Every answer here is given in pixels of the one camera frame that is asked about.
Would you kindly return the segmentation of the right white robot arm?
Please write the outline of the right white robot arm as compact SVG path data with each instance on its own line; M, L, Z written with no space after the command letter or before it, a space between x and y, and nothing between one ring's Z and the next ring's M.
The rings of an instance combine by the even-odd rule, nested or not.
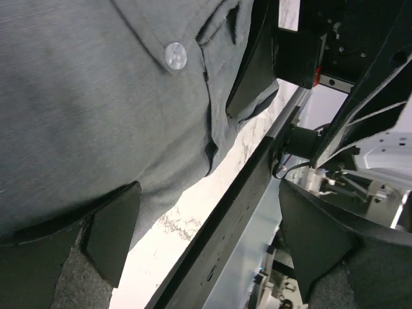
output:
M254 3L250 42L229 107L276 79L297 91L245 171L273 175L286 154L335 171L410 164L411 136L393 128L411 96L411 2L300 1L296 31L280 27L280 15L278 1ZM325 128L300 128L293 118L316 86L346 99Z

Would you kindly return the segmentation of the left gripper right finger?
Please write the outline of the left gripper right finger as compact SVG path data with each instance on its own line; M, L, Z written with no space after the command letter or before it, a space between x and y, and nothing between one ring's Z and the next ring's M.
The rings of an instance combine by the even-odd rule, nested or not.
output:
M309 308L411 308L411 234L336 207L287 180L284 237Z

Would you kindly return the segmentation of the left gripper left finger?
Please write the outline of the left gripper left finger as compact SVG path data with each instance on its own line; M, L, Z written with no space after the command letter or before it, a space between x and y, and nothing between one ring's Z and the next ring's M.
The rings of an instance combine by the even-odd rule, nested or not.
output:
M1 308L108 308L129 252L140 191L133 182L1 237Z

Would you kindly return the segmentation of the grey long sleeve shirt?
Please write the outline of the grey long sleeve shirt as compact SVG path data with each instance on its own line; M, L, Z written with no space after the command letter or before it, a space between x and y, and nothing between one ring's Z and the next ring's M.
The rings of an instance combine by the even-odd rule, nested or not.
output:
M132 182L132 244L272 102L227 100L252 1L2 1L1 235Z

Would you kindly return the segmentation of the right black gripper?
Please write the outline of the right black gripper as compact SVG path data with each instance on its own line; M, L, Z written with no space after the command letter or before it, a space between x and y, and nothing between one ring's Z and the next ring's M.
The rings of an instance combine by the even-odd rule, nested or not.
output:
M229 118L249 120L269 107L275 75L349 93L312 167L396 124L411 94L411 1L301 1L298 29L273 34L278 19L278 1L254 1Z

